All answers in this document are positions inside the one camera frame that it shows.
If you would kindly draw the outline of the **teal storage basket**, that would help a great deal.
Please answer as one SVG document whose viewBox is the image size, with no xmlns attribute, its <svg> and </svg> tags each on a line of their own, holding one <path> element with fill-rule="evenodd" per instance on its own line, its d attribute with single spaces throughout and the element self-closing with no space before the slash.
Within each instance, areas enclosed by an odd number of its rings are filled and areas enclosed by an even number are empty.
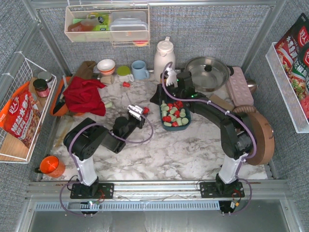
<svg viewBox="0 0 309 232">
<path fill-rule="evenodd" d="M 183 131 L 191 124 L 191 113 L 183 101 L 159 99 L 162 127 L 166 131 Z"/>
</svg>

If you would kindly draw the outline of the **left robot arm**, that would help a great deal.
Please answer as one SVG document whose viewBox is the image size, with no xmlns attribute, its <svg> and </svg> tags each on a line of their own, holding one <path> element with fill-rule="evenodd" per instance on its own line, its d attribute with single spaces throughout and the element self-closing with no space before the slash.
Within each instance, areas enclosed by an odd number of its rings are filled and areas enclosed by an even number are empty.
<svg viewBox="0 0 309 232">
<path fill-rule="evenodd" d="M 98 176 L 94 168 L 93 155 L 99 146 L 119 153 L 126 144 L 128 137 L 136 128 L 142 129 L 145 118 L 136 118 L 131 113 L 128 117 L 116 118 L 111 130 L 90 118 L 84 119 L 67 133 L 63 140 L 78 170 L 79 180 L 85 186 L 93 185 Z"/>
</svg>

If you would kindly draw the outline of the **green capsule mid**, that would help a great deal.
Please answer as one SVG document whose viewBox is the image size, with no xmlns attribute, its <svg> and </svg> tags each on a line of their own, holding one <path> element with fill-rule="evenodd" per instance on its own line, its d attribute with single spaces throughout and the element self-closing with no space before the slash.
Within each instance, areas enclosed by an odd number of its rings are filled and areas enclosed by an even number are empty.
<svg viewBox="0 0 309 232">
<path fill-rule="evenodd" d="M 179 115 L 180 115 L 181 118 L 185 117 L 185 116 L 186 116 L 186 111 L 185 111 L 185 109 L 181 109 Z"/>
</svg>

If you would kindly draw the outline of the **red capsule cluster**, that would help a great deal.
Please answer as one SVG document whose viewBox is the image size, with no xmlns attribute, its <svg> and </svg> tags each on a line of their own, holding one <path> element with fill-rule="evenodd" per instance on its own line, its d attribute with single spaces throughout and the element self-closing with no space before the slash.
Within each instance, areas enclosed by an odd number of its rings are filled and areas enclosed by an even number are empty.
<svg viewBox="0 0 309 232">
<path fill-rule="evenodd" d="M 177 118 L 179 118 L 179 117 L 180 117 L 180 111 L 179 111 L 179 110 L 175 111 L 174 115 L 175 115 Z"/>
<path fill-rule="evenodd" d="M 162 120 L 164 121 L 164 122 L 171 122 L 171 117 L 170 116 L 164 116 L 164 117 L 162 117 Z"/>
<path fill-rule="evenodd" d="M 177 108 L 177 109 L 180 109 L 183 107 L 183 103 L 181 101 L 175 101 L 174 102 L 174 106 Z"/>
</svg>

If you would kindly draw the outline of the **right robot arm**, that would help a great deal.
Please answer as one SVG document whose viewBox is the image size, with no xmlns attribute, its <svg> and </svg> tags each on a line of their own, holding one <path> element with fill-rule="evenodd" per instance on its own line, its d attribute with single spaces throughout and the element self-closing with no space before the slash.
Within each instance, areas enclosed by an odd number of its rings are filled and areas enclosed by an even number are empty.
<svg viewBox="0 0 309 232">
<path fill-rule="evenodd" d="M 234 190 L 239 184 L 238 173 L 246 159 L 257 152 L 257 142 L 249 116 L 235 114 L 215 104 L 204 94 L 196 92 L 190 72 L 176 73 L 165 69 L 160 75 L 156 93 L 151 102 L 181 101 L 185 109 L 205 117 L 220 129 L 224 163 L 216 175 L 217 192 L 222 195 Z"/>
</svg>

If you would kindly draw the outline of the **cork mat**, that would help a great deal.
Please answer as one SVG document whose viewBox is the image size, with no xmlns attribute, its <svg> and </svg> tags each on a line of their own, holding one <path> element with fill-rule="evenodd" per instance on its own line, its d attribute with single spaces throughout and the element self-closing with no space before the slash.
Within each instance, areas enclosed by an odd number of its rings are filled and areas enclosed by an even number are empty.
<svg viewBox="0 0 309 232">
<path fill-rule="evenodd" d="M 216 94 L 211 95 L 209 97 L 209 100 L 228 111 L 233 111 L 233 109 L 235 108 L 232 104 L 228 103 L 226 100 L 220 98 Z"/>
</svg>

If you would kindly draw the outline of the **red capsule cluster front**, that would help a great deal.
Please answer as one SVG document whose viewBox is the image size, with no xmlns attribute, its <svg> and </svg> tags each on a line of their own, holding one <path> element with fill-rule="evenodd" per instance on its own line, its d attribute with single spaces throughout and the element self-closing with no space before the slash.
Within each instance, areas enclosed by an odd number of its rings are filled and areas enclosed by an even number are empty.
<svg viewBox="0 0 309 232">
<path fill-rule="evenodd" d="M 171 117 L 170 116 L 164 116 L 164 117 L 162 117 L 162 120 L 164 121 L 164 122 L 171 122 Z"/>
</svg>

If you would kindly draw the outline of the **red capsule back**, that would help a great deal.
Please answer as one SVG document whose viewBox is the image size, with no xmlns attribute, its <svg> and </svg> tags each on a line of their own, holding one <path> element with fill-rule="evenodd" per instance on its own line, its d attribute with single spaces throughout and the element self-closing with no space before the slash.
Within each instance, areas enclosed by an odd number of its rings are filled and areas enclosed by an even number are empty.
<svg viewBox="0 0 309 232">
<path fill-rule="evenodd" d="M 128 83 L 128 82 L 123 82 L 123 87 L 130 87 L 131 86 L 131 84 L 130 83 Z"/>
</svg>

